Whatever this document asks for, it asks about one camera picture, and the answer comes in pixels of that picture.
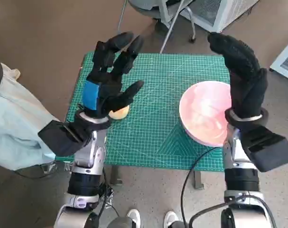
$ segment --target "cutting mat grid lines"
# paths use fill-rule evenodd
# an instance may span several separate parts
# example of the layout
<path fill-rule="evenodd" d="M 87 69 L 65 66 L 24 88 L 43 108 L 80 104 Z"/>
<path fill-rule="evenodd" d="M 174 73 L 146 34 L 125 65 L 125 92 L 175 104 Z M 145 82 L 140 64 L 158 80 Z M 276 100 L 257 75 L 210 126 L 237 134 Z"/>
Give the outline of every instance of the cutting mat grid lines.
<path fill-rule="evenodd" d="M 74 89 L 67 121 L 74 119 L 77 104 L 90 73 L 93 52 L 86 54 Z M 130 106 L 130 113 L 114 121 L 107 134 L 106 163 L 168 169 L 189 169 L 195 158 L 210 148 L 194 142 L 179 119 L 179 100 L 191 85 L 216 80 L 229 83 L 228 70 L 219 56 L 140 54 L 134 68 L 123 77 L 123 90 L 137 80 L 145 81 Z M 72 161 L 73 157 L 57 158 Z M 222 171 L 222 149 L 205 156 L 202 171 Z"/>

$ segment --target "shoe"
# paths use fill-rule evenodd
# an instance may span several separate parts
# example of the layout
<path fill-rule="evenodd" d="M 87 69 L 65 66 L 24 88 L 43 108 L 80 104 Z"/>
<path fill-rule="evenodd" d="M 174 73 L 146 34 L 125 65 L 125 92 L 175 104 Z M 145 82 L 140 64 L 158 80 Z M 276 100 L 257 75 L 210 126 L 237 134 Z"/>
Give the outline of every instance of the shoe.
<path fill-rule="evenodd" d="M 127 213 L 127 217 L 131 218 L 133 222 L 136 224 L 136 228 L 140 228 L 140 215 L 139 211 L 136 209 L 131 209 Z"/>
<path fill-rule="evenodd" d="M 164 218 L 164 228 L 168 228 L 175 221 L 179 221 L 177 214 L 173 211 L 168 211 Z"/>

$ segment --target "metal chair leg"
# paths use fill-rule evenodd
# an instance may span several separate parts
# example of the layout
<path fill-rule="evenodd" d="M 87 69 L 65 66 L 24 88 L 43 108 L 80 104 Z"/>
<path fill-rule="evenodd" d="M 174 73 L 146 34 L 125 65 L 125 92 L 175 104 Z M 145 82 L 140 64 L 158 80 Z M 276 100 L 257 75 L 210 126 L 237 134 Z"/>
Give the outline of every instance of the metal chair leg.
<path fill-rule="evenodd" d="M 119 177 L 119 166 L 113 165 L 111 168 L 110 184 L 114 186 L 123 185 L 122 179 Z"/>
<path fill-rule="evenodd" d="M 175 16 L 174 16 L 174 18 L 173 18 L 173 20 L 172 20 L 172 22 L 171 22 L 169 31 L 168 31 L 168 33 L 166 34 L 166 37 L 165 37 L 165 40 L 164 40 L 164 42 L 163 42 L 162 48 L 161 48 L 161 50 L 160 50 L 160 52 L 159 52 L 160 54 L 162 54 L 163 51 L 164 51 L 165 45 L 166 45 L 166 43 L 167 43 L 167 41 L 168 41 L 168 39 L 169 39 L 169 36 L 170 36 L 170 34 L 171 34 L 171 32 L 172 32 L 173 26 L 174 26 L 174 24 L 176 23 L 177 17 L 178 17 L 178 15 L 180 14 L 180 11 L 181 11 L 181 8 L 182 8 L 182 5 L 183 5 L 184 1 L 185 1 L 185 0 L 181 0 L 181 3 L 180 3 L 180 5 L 179 5 L 178 8 L 177 8 L 177 12 L 176 12 L 176 14 L 175 14 Z"/>
<path fill-rule="evenodd" d="M 193 178 L 194 178 L 194 184 L 193 184 L 194 188 L 196 190 L 203 190 L 204 184 L 202 183 L 201 171 L 193 170 Z"/>
<path fill-rule="evenodd" d="M 118 26 L 117 26 L 117 33 L 121 33 L 121 32 L 120 32 L 121 22 L 122 22 L 122 20 L 123 20 L 123 16 L 124 16 L 125 8 L 126 8 L 126 5 L 127 5 L 127 1 L 128 1 L 128 0 L 125 0 L 125 3 L 124 3 L 124 5 L 123 5 L 123 9 L 121 10 L 120 21 L 119 21 L 119 24 L 118 24 Z"/>
<path fill-rule="evenodd" d="M 185 9 L 186 9 L 186 10 L 188 11 L 188 13 L 189 13 L 190 22 L 191 22 L 192 31 L 193 31 L 193 35 L 192 35 L 192 37 L 190 38 L 190 42 L 194 43 L 194 41 L 195 41 L 195 18 L 194 18 L 194 16 L 193 16 L 193 12 L 192 12 L 192 10 L 190 9 L 189 6 L 187 6 Z"/>

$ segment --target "concrete floor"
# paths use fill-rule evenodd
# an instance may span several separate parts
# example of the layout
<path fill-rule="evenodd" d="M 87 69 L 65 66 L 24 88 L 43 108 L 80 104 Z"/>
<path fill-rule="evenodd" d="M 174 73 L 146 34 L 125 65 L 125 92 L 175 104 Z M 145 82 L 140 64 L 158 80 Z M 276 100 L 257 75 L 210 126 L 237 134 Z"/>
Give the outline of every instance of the concrete floor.
<path fill-rule="evenodd" d="M 83 55 L 98 40 L 115 34 L 123 0 L 0 0 L 0 60 L 22 72 L 20 83 L 56 117 L 64 119 Z M 158 52 L 163 34 L 154 21 L 127 7 L 122 30 L 143 34 L 143 52 Z M 165 52 L 211 54 L 206 32 L 197 28 L 197 41 L 189 44 L 190 24 L 179 18 Z M 288 0 L 261 0 L 252 14 L 225 31 L 248 43 L 262 66 L 268 68 L 288 43 Z M 264 107 L 268 127 L 288 138 L 288 79 L 269 73 Z M 35 172 L 36 168 L 26 170 Z M 124 186 L 116 188 L 114 205 L 121 215 L 130 208 L 141 212 L 144 227 L 162 227 L 166 211 L 180 217 L 180 191 L 186 171 L 123 167 Z M 288 165 L 261 174 L 261 187 L 278 227 L 288 228 Z M 222 173 L 203 173 L 205 190 L 185 193 L 186 218 L 223 201 Z M 0 228 L 42 228 L 53 224 L 62 203 L 68 173 L 41 180 L 26 180 L 0 167 Z M 105 211 L 101 227 L 115 217 Z M 200 218 L 200 227 L 220 227 L 220 211 Z"/>

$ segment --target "wire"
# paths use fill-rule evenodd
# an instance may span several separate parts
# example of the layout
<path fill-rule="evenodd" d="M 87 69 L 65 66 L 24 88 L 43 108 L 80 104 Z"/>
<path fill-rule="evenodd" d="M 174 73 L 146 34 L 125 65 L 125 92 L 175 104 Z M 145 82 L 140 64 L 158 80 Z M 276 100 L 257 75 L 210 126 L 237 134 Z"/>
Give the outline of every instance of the wire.
<path fill-rule="evenodd" d="M 56 167 L 54 167 L 54 171 L 53 171 L 53 172 L 50 172 L 50 173 L 48 173 L 48 174 L 46 174 L 46 175 L 42 175 L 42 176 L 39 176 L 39 177 L 29 177 L 29 176 L 27 176 L 27 175 L 21 174 L 21 173 L 18 172 L 18 171 L 13 171 L 13 172 L 14 172 L 16 175 L 18 175 L 18 176 L 20 176 L 20 177 L 23 177 L 23 178 L 26 178 L 26 179 L 30 179 L 30 180 L 41 180 L 41 179 L 44 179 L 44 178 L 46 178 L 46 177 L 49 177 L 49 176 L 52 176 L 52 175 L 56 174 L 57 171 L 58 171 L 58 169 L 57 169 L 57 166 L 56 166 Z"/>
<path fill-rule="evenodd" d="M 261 204 L 263 204 L 263 206 L 265 207 L 266 211 L 268 212 L 268 215 L 269 215 L 269 218 L 271 220 L 271 224 L 272 224 L 272 227 L 273 228 L 277 228 L 277 224 L 276 224 L 276 221 L 273 217 L 273 214 L 269 208 L 269 206 L 267 205 L 267 203 L 262 200 L 261 198 L 257 197 L 257 196 L 252 196 L 252 195 L 243 195 L 243 196 L 239 196 L 237 198 L 234 198 L 233 200 L 227 202 L 227 203 L 220 203 L 218 205 L 215 205 L 215 206 L 212 206 L 212 207 L 209 207 L 207 209 L 204 209 L 198 213 L 196 213 L 195 215 L 193 215 L 189 221 L 189 228 L 193 228 L 192 224 L 193 224 L 193 221 L 198 218 L 199 216 L 207 213 L 207 212 L 210 212 L 212 210 L 216 210 L 216 209 L 219 209 L 219 208 L 222 208 L 222 207 L 226 207 L 226 206 L 229 206 L 229 205 L 232 205 L 232 204 L 235 204 L 237 203 L 239 200 L 243 200 L 245 198 L 252 198 L 252 199 L 256 199 L 258 200 Z"/>
<path fill-rule="evenodd" d="M 98 214 L 98 219 L 101 218 L 102 213 L 104 212 L 104 209 L 105 209 L 105 206 L 106 206 L 106 203 L 107 203 L 107 198 L 108 198 L 108 182 L 107 182 L 107 177 L 106 177 L 105 168 L 102 169 L 102 173 L 104 174 L 106 191 L 105 191 L 105 196 L 104 196 L 104 202 L 102 203 L 102 208 L 101 208 L 101 210 L 100 210 L 100 213 Z"/>
<path fill-rule="evenodd" d="M 184 223 L 185 228 L 187 228 L 187 222 L 186 222 L 185 213 L 184 213 L 183 198 L 184 198 L 184 192 L 185 192 L 185 187 L 186 187 L 187 181 L 188 181 L 188 179 L 189 179 L 189 176 L 190 176 L 192 170 L 195 168 L 195 166 L 198 164 L 198 162 L 199 162 L 206 154 L 208 154 L 209 152 L 213 151 L 213 150 L 216 149 L 216 148 L 217 148 L 217 147 L 214 147 L 214 148 L 212 148 L 212 149 L 204 152 L 200 157 L 198 157 L 198 158 L 195 160 L 194 164 L 192 165 L 192 167 L 191 167 L 191 169 L 190 169 L 189 173 L 187 174 L 186 179 L 185 179 L 185 181 L 184 181 L 184 185 L 183 185 L 182 193 L 181 193 L 181 211 L 182 211 L 183 223 Z"/>
<path fill-rule="evenodd" d="M 109 203 L 106 203 L 109 207 L 112 207 L 112 209 L 115 211 L 117 217 L 120 217 L 120 214 L 117 212 L 117 209 L 115 209 L 115 207 Z"/>

